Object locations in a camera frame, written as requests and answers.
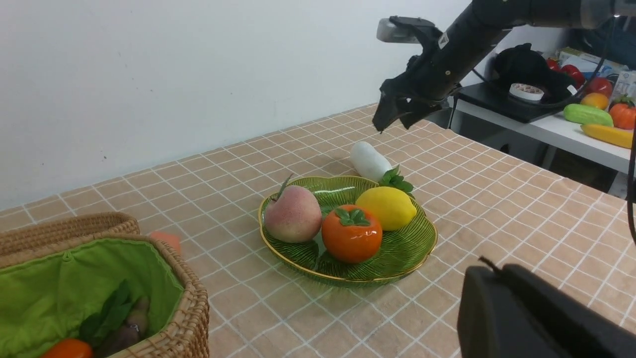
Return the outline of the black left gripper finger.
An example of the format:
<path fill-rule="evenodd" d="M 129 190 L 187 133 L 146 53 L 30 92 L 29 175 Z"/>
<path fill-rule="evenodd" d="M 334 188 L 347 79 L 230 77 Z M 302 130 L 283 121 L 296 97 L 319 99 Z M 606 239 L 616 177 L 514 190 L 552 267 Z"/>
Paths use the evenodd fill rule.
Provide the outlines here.
<path fill-rule="evenodd" d="M 457 333 L 464 358 L 633 358 L 634 333 L 518 264 L 487 258 L 464 273 Z"/>

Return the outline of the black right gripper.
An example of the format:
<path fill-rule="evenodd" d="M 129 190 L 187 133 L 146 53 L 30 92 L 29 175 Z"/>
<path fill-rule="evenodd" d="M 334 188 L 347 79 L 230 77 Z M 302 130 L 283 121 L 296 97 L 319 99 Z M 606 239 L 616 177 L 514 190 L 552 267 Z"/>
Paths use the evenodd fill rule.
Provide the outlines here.
<path fill-rule="evenodd" d="M 450 108 L 445 99 L 477 64 L 477 30 L 447 30 L 402 73 L 380 86 L 372 124 L 384 132 L 399 119 L 404 129 Z"/>

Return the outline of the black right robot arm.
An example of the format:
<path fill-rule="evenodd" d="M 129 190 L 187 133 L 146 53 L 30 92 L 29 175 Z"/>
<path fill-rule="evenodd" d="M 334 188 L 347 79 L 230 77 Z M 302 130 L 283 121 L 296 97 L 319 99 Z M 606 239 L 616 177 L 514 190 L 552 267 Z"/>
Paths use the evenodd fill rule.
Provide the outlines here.
<path fill-rule="evenodd" d="M 422 53 L 380 86 L 372 119 L 379 132 L 395 121 L 408 129 L 440 111 L 461 80 L 514 28 L 593 29 L 613 16 L 634 16 L 633 0 L 473 0 L 446 30 L 418 17 L 382 18 L 377 38 L 387 43 L 420 43 Z"/>

